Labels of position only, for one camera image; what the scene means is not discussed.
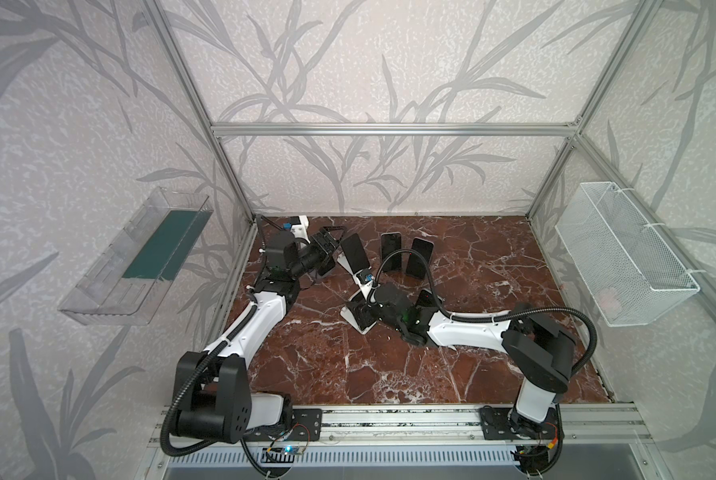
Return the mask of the black phone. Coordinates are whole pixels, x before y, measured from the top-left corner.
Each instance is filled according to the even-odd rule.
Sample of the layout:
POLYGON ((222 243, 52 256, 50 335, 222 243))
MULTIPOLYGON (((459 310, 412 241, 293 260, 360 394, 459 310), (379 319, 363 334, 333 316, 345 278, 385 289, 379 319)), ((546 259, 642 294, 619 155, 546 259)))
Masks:
POLYGON ((364 244, 358 233, 353 233, 343 239, 341 242, 341 248, 349 266, 349 270, 353 274, 371 268, 364 244))
POLYGON ((417 297, 415 305, 420 308, 436 308, 438 298, 429 290, 422 289, 417 297))

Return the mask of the white front phone stand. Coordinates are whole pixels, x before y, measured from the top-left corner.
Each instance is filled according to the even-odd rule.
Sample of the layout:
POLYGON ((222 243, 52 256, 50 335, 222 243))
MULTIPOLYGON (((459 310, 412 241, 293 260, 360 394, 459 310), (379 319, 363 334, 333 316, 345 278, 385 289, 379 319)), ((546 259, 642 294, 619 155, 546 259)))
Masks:
POLYGON ((361 335, 367 334, 377 323, 363 292, 356 292, 340 311, 341 317, 361 335))

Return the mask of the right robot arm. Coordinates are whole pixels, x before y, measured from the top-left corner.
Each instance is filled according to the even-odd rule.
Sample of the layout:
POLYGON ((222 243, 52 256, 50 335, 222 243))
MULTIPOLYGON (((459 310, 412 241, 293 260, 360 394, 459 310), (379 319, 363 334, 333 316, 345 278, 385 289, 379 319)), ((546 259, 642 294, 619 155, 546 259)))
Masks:
POLYGON ((522 385, 512 407, 479 410, 484 437, 556 442, 562 438, 559 401, 597 343, 592 340, 576 358, 575 336, 551 318, 552 313, 578 312, 520 304, 491 314, 455 314, 446 311, 442 298, 430 289, 411 301, 393 284, 363 287, 341 310, 342 317, 362 334, 384 323, 413 346, 474 347, 507 355, 523 375, 522 385))

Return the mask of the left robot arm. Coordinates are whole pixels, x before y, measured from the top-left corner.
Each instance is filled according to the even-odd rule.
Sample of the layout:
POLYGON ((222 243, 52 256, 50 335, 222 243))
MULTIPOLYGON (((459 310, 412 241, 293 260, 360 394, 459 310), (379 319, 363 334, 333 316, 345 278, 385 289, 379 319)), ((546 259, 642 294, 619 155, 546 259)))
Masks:
POLYGON ((291 400, 251 391, 248 367, 267 336, 289 313, 301 277, 328 273, 345 227, 326 226, 307 239, 293 228, 277 231, 262 248, 262 265, 247 289, 240 317, 202 351, 179 360, 172 403, 160 433, 169 456, 197 452, 214 443, 243 442, 249 435, 277 435, 293 428, 291 400))

